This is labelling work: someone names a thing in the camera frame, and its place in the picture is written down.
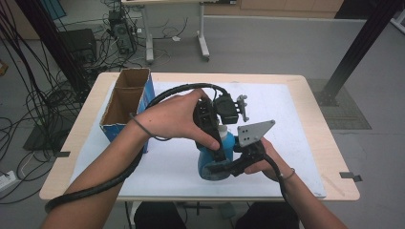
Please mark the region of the white table mat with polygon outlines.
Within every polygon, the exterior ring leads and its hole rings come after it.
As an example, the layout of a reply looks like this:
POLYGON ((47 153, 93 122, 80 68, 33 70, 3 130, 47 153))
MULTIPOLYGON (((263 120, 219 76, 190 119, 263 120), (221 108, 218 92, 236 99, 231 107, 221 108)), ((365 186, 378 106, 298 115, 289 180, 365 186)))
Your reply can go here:
MULTIPOLYGON (((249 123, 273 119, 275 125, 266 133, 284 161, 295 169, 318 198, 327 192, 315 165, 309 142, 298 116, 288 86, 231 82, 221 85, 233 98, 247 96, 249 123)), ((151 139, 139 166, 125 179, 118 195, 121 199, 254 199, 278 198, 279 184, 261 173, 224 180, 208 181, 198 173, 199 150, 192 140, 151 139)))

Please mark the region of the blue plastic bottle white cap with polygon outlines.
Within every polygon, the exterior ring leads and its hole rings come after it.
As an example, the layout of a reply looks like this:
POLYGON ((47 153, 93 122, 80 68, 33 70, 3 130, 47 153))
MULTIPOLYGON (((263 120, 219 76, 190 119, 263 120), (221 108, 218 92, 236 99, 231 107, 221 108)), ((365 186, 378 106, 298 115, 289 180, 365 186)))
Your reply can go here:
POLYGON ((219 135, 223 144, 225 160, 216 161, 206 148, 202 147, 200 149, 198 171, 200 177, 205 180, 223 180, 230 176, 230 173, 227 171, 211 172, 208 169, 208 167, 212 165, 225 165, 233 161, 233 147, 235 145, 234 135, 227 130, 226 125, 219 126, 219 135))

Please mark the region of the person's right hand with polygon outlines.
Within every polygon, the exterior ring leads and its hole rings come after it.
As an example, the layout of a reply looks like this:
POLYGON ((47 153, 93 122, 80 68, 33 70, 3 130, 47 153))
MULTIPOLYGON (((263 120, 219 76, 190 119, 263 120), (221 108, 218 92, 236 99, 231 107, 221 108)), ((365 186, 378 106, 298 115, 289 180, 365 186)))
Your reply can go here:
MULTIPOLYGON (((273 145, 264 137, 261 139, 265 150, 266 154, 275 162, 275 164, 278 166, 280 173, 283 178, 289 179, 295 175, 295 171, 289 167, 286 162, 281 158, 281 156, 277 153, 273 145)), ((276 181, 277 176, 275 170, 272 168, 272 166, 266 162, 265 160, 261 160, 259 162, 256 162, 249 167, 245 169, 245 173, 247 175, 252 175, 258 172, 262 172, 266 177, 276 181)))

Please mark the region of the blue cardboard box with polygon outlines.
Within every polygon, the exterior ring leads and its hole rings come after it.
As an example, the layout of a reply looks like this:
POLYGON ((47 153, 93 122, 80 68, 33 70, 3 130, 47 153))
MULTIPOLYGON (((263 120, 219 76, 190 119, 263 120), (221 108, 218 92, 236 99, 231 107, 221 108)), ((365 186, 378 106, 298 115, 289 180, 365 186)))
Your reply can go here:
POLYGON ((149 69, 122 70, 99 123, 108 140, 112 142, 128 123, 130 115, 142 113, 155 97, 149 69))

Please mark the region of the computer tower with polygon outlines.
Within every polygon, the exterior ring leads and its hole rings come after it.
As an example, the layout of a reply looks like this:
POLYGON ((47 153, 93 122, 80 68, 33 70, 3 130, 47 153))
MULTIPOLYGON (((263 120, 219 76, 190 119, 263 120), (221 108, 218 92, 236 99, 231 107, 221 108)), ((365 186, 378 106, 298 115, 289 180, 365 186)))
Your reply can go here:
POLYGON ((121 54, 134 53, 136 51, 134 38, 124 17, 123 10, 110 10, 108 20, 113 37, 117 40, 118 52, 121 54))

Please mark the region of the white power strip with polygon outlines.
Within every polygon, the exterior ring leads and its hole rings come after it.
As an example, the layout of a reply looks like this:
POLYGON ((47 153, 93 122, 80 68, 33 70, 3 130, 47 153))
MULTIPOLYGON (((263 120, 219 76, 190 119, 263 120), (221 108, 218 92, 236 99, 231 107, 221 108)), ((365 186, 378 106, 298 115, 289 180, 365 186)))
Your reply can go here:
POLYGON ((14 171, 9 171, 4 175, 0 176, 0 192, 5 191, 7 188, 11 187, 17 182, 14 171))

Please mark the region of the person's left leg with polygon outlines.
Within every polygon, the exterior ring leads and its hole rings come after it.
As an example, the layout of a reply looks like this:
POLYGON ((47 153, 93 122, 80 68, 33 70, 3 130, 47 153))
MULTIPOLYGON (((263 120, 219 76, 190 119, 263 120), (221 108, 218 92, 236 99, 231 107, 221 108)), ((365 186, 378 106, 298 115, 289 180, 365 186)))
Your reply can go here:
POLYGON ((142 202, 135 212, 134 223, 137 229, 186 229, 173 202, 142 202))

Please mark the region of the white desk with legs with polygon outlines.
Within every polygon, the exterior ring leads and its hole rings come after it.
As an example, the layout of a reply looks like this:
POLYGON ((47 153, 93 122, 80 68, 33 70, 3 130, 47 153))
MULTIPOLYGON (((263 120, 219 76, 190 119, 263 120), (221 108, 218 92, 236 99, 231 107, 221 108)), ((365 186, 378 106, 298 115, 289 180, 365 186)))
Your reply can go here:
POLYGON ((155 60, 153 35, 150 32, 150 23, 148 19, 147 6, 157 4, 197 4, 199 16, 199 29, 197 30, 197 39, 201 48, 202 57, 209 60, 210 53, 204 36, 204 6, 205 2, 215 3, 219 0, 120 0, 125 6, 136 7, 140 9, 142 23, 145 31, 145 61, 152 64, 155 60))

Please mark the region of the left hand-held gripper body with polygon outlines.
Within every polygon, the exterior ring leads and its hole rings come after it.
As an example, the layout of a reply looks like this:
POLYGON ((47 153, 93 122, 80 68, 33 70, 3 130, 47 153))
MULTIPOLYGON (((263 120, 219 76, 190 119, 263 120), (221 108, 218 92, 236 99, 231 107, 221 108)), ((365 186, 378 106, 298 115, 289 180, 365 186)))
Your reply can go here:
POLYGON ((233 101, 229 94, 220 95, 214 100, 202 98, 194 109, 193 120, 205 133, 220 141, 220 122, 236 124, 239 115, 242 116, 244 122, 248 121, 245 112, 246 99, 247 96, 243 94, 237 98, 237 101, 233 101))

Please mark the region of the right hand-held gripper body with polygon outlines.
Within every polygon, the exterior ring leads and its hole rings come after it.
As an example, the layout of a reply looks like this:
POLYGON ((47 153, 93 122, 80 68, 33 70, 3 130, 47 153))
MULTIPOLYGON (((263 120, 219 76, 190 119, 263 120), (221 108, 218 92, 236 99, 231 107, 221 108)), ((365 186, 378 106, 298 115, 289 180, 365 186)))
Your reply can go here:
POLYGON ((275 165, 273 159, 267 154, 261 138, 274 126, 274 120, 248 124, 237 128, 238 135, 235 137, 233 151, 241 153, 241 156, 230 165, 230 174, 237 177, 250 165, 265 160, 271 166, 275 165))

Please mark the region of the black metal stand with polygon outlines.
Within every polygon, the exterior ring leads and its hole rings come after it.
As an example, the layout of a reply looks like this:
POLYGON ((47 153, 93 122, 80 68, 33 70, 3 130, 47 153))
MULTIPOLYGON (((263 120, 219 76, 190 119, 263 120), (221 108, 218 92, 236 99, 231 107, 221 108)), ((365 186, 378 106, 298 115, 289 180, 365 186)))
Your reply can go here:
POLYGON ((83 69, 75 62, 64 44, 50 15, 40 0, 15 0, 31 26, 45 44, 54 61, 65 74, 74 91, 87 96, 91 87, 85 80, 83 69))
POLYGON ((336 106, 336 97, 378 36, 405 0, 381 0, 333 72, 329 81, 314 96, 319 106, 336 106))

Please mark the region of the black box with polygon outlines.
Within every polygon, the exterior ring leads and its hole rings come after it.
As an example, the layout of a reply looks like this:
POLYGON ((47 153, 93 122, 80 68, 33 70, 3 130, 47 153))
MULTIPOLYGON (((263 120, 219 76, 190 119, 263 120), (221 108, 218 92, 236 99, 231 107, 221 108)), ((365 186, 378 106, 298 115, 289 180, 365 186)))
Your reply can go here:
POLYGON ((61 31, 60 36, 68 51, 82 63, 96 61, 96 39, 91 29, 61 31))

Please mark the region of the dark floor mat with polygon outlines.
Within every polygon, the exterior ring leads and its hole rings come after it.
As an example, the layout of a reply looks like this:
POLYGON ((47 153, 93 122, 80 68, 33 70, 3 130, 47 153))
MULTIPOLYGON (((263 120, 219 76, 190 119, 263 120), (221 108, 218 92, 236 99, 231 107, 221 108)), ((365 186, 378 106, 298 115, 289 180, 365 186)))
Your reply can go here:
POLYGON ((330 105, 318 103, 318 106, 331 130, 370 130, 372 128, 345 87, 339 91, 330 105))

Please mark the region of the person's right leg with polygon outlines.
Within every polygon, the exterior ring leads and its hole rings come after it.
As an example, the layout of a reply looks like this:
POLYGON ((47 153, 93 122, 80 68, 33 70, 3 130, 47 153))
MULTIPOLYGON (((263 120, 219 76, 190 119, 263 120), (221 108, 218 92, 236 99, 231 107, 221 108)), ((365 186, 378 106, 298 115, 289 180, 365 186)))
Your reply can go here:
POLYGON ((235 229, 299 229, 299 218, 284 202, 254 202, 236 222, 235 229))

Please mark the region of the person's leg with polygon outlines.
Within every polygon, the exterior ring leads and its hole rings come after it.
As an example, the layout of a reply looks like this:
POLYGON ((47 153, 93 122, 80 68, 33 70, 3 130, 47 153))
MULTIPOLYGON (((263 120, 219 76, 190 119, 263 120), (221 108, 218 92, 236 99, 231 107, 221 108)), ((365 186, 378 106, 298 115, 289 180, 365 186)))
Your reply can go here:
POLYGON ((299 218, 284 202, 254 202, 236 222, 235 229, 299 229, 299 218))
POLYGON ((137 229, 186 229, 173 202, 142 202, 135 212, 134 223, 137 229))

